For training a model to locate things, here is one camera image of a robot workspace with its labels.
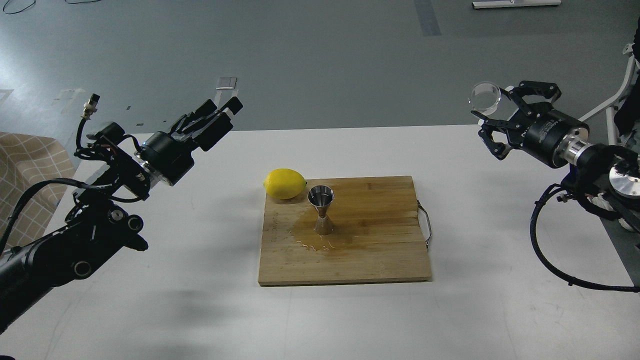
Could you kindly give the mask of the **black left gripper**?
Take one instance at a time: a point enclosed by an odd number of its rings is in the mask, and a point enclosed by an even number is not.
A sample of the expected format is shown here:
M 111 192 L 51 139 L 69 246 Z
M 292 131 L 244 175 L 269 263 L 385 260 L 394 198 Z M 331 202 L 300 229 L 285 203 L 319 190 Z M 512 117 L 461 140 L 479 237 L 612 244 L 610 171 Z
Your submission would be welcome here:
M 233 129 L 232 120 L 242 108 L 238 96 L 232 96 L 220 109 L 212 99 L 208 99 L 194 111 L 180 116 L 173 124 L 173 134 L 188 135 L 195 132 L 195 142 L 158 131 L 142 143 L 140 159 L 163 182 L 174 186 L 194 166 L 192 152 L 197 147 L 204 152 L 213 148 Z

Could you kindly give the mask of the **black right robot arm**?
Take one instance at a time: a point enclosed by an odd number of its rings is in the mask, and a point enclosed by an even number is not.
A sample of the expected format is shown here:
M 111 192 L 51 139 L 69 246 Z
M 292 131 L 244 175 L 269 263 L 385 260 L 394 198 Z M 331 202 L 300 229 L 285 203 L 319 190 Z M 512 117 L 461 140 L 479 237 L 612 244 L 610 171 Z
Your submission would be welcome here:
M 621 145 L 589 142 L 587 123 L 555 109 L 561 95 L 558 85 L 550 82 L 522 80 L 501 88 L 485 81 L 471 89 L 468 102 L 478 118 L 478 136 L 496 159 L 521 150 L 552 169 L 569 166 L 566 177 L 547 187 L 531 214 L 530 241 L 542 265 L 569 286 L 638 293 L 637 286 L 597 284 L 571 276 L 551 264 L 538 244 L 538 217 L 553 196 L 639 230 L 638 153 Z

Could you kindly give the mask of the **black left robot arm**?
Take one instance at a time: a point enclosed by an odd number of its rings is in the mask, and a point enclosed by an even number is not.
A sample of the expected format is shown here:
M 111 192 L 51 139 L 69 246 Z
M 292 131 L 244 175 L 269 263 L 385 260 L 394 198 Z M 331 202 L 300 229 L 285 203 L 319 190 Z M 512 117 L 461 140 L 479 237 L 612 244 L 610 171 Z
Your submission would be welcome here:
M 113 121 L 89 133 L 87 143 L 82 143 L 84 125 L 96 112 L 98 101 L 99 96 L 93 94 L 84 106 L 74 155 L 103 165 L 86 181 L 52 178 L 28 187 L 7 218 L 2 246 L 8 244 L 19 215 L 41 189 L 48 185 L 75 189 L 74 205 L 64 226 L 2 252 L 2 332 L 52 289 L 89 278 L 122 248 L 146 251 L 149 245 L 140 235 L 142 217 L 126 212 L 121 203 L 147 200 L 158 182 L 174 186 L 193 168 L 192 153 L 213 148 L 233 129 L 233 116 L 243 108 L 237 96 L 223 105 L 208 99 L 196 110 L 183 114 L 169 130 L 155 132 L 142 143 L 134 140 L 135 154 L 130 155 L 121 143 L 133 135 Z

